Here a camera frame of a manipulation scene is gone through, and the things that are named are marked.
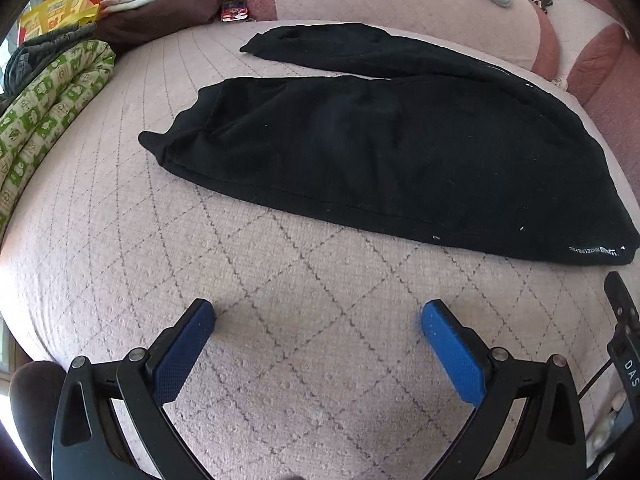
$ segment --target black cable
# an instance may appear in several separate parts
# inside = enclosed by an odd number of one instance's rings
[[[595,384],[595,382],[601,377],[601,375],[607,371],[607,368],[611,366],[611,359],[609,359],[606,363],[602,365],[602,368],[596,372],[596,374],[589,380],[586,386],[582,389],[582,391],[578,394],[578,400],[581,400],[584,397],[584,394],[588,392],[591,387]]]

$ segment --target yellow bag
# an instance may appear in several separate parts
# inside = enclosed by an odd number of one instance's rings
[[[65,25],[92,23],[99,10],[98,0],[46,0],[20,17],[18,43]]]

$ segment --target brown pillow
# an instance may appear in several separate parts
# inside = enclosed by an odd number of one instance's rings
[[[156,0],[137,9],[108,14],[98,20],[95,38],[116,54],[184,28],[211,23],[224,0]]]

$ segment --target green patterned blanket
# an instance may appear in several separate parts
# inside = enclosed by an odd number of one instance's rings
[[[0,243],[31,175],[102,90],[114,62],[108,44],[83,41],[46,67],[0,118]]]

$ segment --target diamond pattern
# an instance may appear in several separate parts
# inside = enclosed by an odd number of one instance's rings
[[[121,60],[43,161],[5,238],[10,307],[0,307],[20,342],[63,366],[79,353],[121,359],[195,298],[212,301],[214,335],[166,410],[220,479],[425,476],[470,413],[420,332],[420,309],[434,298],[516,357],[565,355],[580,388],[613,327],[608,269],[271,211],[176,178],[142,149],[139,132],[169,127],[195,85],[316,72],[236,53],[269,27],[185,30]],[[636,301],[638,265],[621,270]],[[587,424],[607,381],[582,403]],[[124,431],[153,474],[130,424]]]

